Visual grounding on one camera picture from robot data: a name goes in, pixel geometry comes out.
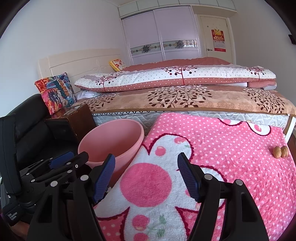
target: decorative glass panel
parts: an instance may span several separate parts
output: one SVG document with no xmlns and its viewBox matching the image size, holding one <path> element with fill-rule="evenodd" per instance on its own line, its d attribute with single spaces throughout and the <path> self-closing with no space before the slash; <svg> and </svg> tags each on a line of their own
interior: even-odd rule
<svg viewBox="0 0 296 241">
<path fill-rule="evenodd" d="M 151 53 L 151 52 L 157 52 L 161 51 L 160 43 L 155 43 L 155 44 L 147 44 L 135 48 L 131 48 L 131 55 L 139 55 L 143 53 Z"/>
<path fill-rule="evenodd" d="M 197 48 L 196 40 L 178 40 L 163 42 L 163 49 L 184 49 L 184 48 Z"/>
</svg>

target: sliding wardrobe door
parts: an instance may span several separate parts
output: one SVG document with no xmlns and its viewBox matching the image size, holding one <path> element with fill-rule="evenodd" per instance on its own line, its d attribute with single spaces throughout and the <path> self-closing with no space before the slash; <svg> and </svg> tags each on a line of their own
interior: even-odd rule
<svg viewBox="0 0 296 241">
<path fill-rule="evenodd" d="M 132 65 L 163 60 L 153 11 L 122 20 Z"/>
<path fill-rule="evenodd" d="M 154 10 L 164 60 L 200 58 L 197 28 L 191 7 Z"/>
</svg>

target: door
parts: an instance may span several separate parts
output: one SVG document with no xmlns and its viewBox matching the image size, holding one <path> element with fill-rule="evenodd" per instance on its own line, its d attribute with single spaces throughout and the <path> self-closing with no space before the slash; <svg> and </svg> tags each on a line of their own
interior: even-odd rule
<svg viewBox="0 0 296 241">
<path fill-rule="evenodd" d="M 153 12 L 163 44 L 164 60 L 201 57 L 191 7 L 168 7 Z"/>
<path fill-rule="evenodd" d="M 225 18 L 200 16 L 205 53 L 233 63 L 232 45 Z"/>
<path fill-rule="evenodd" d="M 132 65 L 163 61 L 153 11 L 125 18 L 122 23 Z"/>
</svg>

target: polka dot quilt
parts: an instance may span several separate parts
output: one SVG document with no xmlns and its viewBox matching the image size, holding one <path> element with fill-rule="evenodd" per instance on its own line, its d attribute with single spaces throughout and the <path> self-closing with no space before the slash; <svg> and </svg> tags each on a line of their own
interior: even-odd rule
<svg viewBox="0 0 296 241">
<path fill-rule="evenodd" d="M 162 114 L 130 166 L 95 207 L 106 240 L 187 240 L 200 205 L 189 196 L 178 170 L 181 152 L 220 181 L 242 179 L 269 239 L 277 240 L 296 212 L 292 156 L 272 156 L 272 149 L 283 145 L 286 142 L 278 127 Z M 214 241 L 220 238 L 224 211 L 221 199 Z"/>
<path fill-rule="evenodd" d="M 254 88 L 276 86 L 276 75 L 260 66 L 189 65 L 156 68 L 141 71 L 119 71 L 110 74 L 89 74 L 75 82 L 81 89 L 96 92 L 130 91 L 155 87 L 203 84 L 256 83 Z"/>
</svg>

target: cabinet above wardrobe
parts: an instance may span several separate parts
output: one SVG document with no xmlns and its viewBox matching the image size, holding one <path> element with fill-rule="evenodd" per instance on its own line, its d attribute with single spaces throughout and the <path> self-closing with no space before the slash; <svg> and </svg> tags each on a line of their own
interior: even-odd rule
<svg viewBox="0 0 296 241">
<path fill-rule="evenodd" d="M 165 6 L 196 5 L 236 10 L 232 0 L 137 0 L 118 8 L 120 17 Z"/>
</svg>

